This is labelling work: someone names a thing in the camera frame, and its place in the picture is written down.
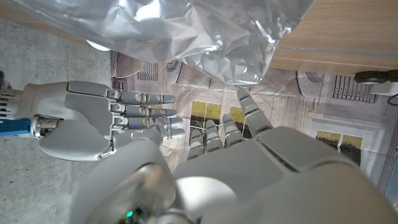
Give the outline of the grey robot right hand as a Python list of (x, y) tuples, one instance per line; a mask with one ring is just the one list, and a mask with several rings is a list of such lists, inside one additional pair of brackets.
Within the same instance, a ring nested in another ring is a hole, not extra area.
[(16, 96), (15, 118), (32, 120), (41, 150), (68, 161), (96, 161), (114, 154), (124, 143), (153, 124), (166, 139), (184, 136), (182, 119), (172, 109), (173, 95), (118, 92), (106, 85), (69, 81), (28, 84)]

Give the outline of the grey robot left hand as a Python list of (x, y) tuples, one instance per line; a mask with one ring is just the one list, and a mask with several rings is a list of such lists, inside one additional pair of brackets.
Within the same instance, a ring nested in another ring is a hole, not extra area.
[(350, 159), (292, 128), (273, 127), (245, 89), (237, 92), (251, 139), (230, 116), (192, 136), (170, 170), (153, 124), (81, 183), (71, 223), (396, 223), (390, 203)]

